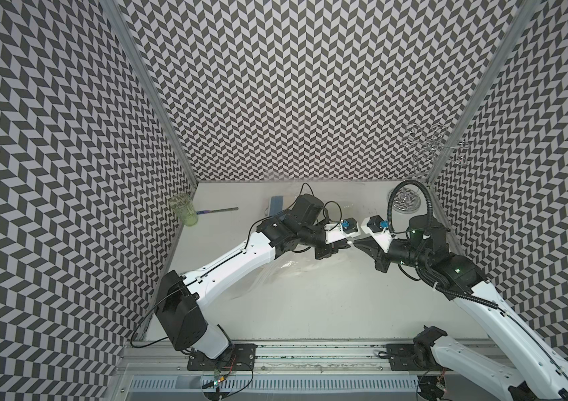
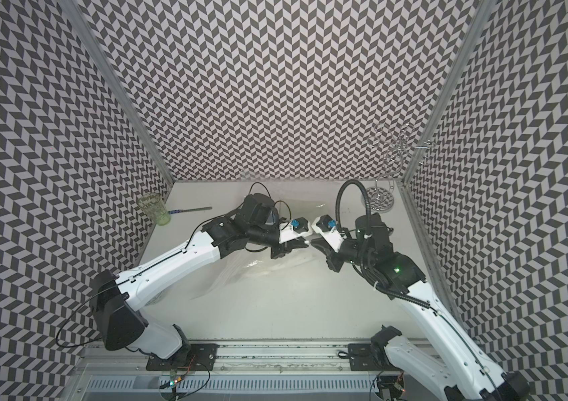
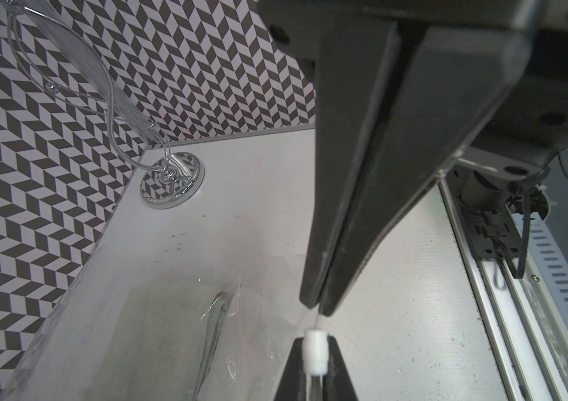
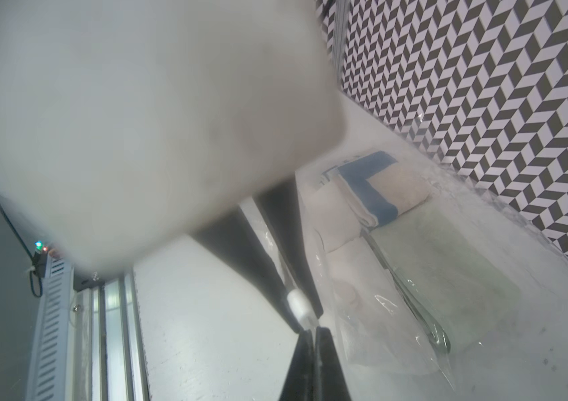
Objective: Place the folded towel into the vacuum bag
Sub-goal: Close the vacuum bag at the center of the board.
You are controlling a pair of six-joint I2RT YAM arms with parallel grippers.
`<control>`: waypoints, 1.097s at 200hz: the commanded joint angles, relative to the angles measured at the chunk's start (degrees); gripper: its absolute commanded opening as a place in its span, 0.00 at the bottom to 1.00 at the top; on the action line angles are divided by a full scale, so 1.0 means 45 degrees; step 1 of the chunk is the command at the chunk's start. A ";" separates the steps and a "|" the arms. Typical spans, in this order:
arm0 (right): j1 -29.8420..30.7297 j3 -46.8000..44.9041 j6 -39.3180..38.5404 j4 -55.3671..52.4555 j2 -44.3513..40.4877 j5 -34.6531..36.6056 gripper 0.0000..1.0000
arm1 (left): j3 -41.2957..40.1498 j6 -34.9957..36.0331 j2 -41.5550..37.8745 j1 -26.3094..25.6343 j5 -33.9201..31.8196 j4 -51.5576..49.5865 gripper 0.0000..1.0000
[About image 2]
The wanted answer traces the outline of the clear plastic vacuum bag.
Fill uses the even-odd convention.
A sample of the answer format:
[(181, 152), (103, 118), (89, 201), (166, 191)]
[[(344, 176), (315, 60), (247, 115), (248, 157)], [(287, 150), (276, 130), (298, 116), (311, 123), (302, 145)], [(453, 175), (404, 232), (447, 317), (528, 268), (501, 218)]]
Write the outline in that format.
[[(334, 214), (335, 198), (342, 184), (341, 180), (244, 180), (212, 186), (222, 193), (220, 199), (228, 200), (231, 205), (243, 201), (252, 187), (253, 193), (271, 194), (280, 202), (276, 208), (281, 217), (304, 217), (313, 222), (317, 217)], [(327, 270), (326, 257), (313, 247), (273, 259), (269, 249), (250, 244), (247, 250), (234, 252), (188, 275), (179, 285), (173, 285), (173, 289), (195, 300), (238, 289), (240, 284), (253, 287), (258, 282), (256, 286), (264, 289), (267, 282), (278, 283), (288, 276), (299, 278), (309, 269)]]

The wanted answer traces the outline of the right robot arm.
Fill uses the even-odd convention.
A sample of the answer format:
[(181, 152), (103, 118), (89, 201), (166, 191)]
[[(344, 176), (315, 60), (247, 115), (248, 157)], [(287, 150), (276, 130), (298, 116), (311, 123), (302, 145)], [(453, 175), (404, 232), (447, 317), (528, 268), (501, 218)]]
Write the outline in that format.
[(436, 357), (417, 349), (402, 332), (384, 327), (371, 338), (374, 359), (417, 379), (440, 400), (526, 400), (520, 372), (508, 373), (469, 337), (445, 308), (420, 267), (394, 250), (378, 214), (359, 217), (354, 235), (323, 215), (312, 223), (313, 247), (337, 272), (350, 263), (372, 288), (397, 303), (422, 330)]

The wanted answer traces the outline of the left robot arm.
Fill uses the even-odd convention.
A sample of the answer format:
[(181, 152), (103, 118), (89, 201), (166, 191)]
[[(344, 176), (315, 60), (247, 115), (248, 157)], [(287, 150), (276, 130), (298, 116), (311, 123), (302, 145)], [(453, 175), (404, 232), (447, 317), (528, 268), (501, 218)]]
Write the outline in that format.
[(183, 354), (187, 339), (174, 323), (145, 314), (162, 292), (193, 272), (243, 251), (249, 243), (267, 247), (274, 259), (307, 247), (312, 235), (304, 217), (281, 219), (265, 194), (247, 195), (234, 210), (195, 228), (181, 245), (138, 267), (101, 272), (91, 282), (89, 310), (108, 351), (131, 349), (163, 360)]

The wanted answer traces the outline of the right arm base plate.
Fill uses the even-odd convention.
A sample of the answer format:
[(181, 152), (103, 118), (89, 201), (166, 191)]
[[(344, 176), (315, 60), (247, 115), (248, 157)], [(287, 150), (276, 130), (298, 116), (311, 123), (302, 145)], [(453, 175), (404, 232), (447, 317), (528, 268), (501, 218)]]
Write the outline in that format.
[(347, 353), (350, 369), (354, 372), (389, 370), (392, 367), (385, 357), (372, 350), (372, 344), (348, 344)]

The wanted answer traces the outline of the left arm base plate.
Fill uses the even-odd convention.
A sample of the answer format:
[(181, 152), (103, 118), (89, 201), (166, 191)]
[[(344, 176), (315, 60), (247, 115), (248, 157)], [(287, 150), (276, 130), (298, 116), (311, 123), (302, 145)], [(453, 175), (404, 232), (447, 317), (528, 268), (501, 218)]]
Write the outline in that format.
[(219, 350), (218, 344), (190, 344), (169, 359), (149, 357), (147, 371), (212, 371)]

